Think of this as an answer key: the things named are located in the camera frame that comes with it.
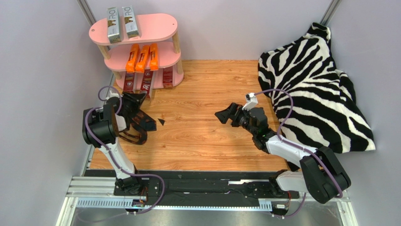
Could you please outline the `red toothpaste box front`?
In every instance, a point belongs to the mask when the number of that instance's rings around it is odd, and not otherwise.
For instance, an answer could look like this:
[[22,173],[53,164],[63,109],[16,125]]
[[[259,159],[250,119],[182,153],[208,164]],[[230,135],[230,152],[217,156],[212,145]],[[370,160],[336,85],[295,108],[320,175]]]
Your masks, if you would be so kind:
[[163,69],[162,73],[162,84],[165,89],[173,87],[173,67],[167,67]]

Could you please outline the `red toothpaste box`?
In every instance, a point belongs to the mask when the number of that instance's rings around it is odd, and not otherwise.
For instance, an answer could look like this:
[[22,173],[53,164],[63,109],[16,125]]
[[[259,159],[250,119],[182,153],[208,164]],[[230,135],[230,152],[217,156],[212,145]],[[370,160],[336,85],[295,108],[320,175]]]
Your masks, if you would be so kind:
[[154,79],[154,71],[145,70],[141,82],[140,94],[145,94],[145,97],[147,99],[152,98],[153,79]]
[[162,84],[165,89],[173,87],[173,67],[167,67],[163,69],[162,73]]
[[126,93],[135,92],[135,72],[126,72],[123,91]]

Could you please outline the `orange toothpaste box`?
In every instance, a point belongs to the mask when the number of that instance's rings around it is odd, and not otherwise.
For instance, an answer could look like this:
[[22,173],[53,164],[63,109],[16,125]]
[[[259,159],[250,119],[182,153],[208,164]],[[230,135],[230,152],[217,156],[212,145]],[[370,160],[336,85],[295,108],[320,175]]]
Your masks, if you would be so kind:
[[159,69],[159,58],[158,58],[158,45],[157,43],[152,43],[150,45],[150,62],[149,67],[151,71],[156,71]]
[[129,51],[129,57],[126,63],[126,72],[128,73],[134,73],[135,72],[135,67],[137,63],[137,59],[140,53],[140,47],[139,44],[132,44],[130,51]]

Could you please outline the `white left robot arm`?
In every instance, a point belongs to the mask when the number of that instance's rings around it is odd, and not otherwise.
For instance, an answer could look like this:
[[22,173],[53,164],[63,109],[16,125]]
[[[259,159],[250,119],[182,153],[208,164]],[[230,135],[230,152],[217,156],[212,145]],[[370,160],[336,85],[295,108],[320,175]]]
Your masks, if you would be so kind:
[[143,145],[148,131],[155,129],[154,120],[140,109],[145,97],[144,93],[110,92],[102,99],[102,107],[83,111],[84,141],[106,156],[115,170],[117,189],[126,194],[139,195],[144,190],[142,175],[127,158],[120,141]]

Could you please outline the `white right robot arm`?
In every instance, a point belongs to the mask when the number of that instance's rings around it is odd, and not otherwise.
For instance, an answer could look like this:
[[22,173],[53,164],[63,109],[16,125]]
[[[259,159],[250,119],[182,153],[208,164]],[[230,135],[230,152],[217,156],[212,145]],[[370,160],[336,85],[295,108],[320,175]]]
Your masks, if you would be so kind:
[[231,121],[232,127],[242,127],[252,135],[257,149],[279,156],[300,168],[300,171],[283,170],[270,178],[275,189],[309,193],[317,202],[325,204],[340,198],[351,186],[351,179],[334,152],[326,146],[302,146],[277,135],[268,125],[264,109],[246,110],[231,103],[215,116],[222,124]]

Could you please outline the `teal silver toothpaste box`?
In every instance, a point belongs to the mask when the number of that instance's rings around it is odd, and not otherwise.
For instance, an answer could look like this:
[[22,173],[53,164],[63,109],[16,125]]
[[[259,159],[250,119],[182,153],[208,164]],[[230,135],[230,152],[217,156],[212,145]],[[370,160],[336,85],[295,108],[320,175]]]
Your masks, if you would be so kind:
[[120,15],[117,7],[107,9],[107,38],[111,44],[121,42]]

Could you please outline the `red toothpaste box back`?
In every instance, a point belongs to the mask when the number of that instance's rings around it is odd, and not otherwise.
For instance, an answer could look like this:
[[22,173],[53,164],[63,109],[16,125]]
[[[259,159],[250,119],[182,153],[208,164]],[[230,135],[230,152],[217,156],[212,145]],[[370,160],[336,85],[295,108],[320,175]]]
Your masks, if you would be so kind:
[[140,94],[145,94],[145,97],[147,99],[152,98],[153,79],[154,79],[154,71],[145,70],[141,82]]

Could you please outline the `orange toothpaste box diagonal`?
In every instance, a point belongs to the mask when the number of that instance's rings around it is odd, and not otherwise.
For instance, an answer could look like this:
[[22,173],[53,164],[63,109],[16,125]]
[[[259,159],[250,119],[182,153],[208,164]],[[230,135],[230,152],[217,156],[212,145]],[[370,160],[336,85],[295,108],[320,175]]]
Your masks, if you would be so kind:
[[143,45],[135,66],[135,72],[144,73],[150,54],[150,45]]

